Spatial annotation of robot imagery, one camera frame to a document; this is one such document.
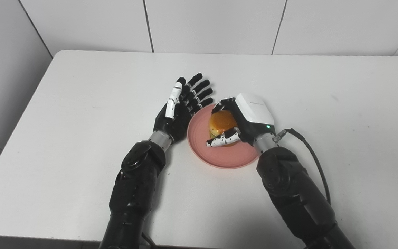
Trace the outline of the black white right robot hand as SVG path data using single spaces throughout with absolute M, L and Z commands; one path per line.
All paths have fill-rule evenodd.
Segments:
M 241 141 L 263 154 L 276 146 L 273 141 L 276 136 L 274 119 L 259 96 L 240 93 L 236 97 L 223 98 L 215 104 L 211 113 L 224 110 L 231 113 L 236 125 L 208 140 L 207 147 L 216 148 Z

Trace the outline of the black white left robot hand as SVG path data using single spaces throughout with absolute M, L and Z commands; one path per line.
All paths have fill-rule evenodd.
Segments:
M 213 103 L 213 89 L 202 73 L 197 73 L 189 81 L 178 78 L 169 98 L 156 116 L 153 131 L 169 135 L 172 143 L 182 140 L 193 116 Z

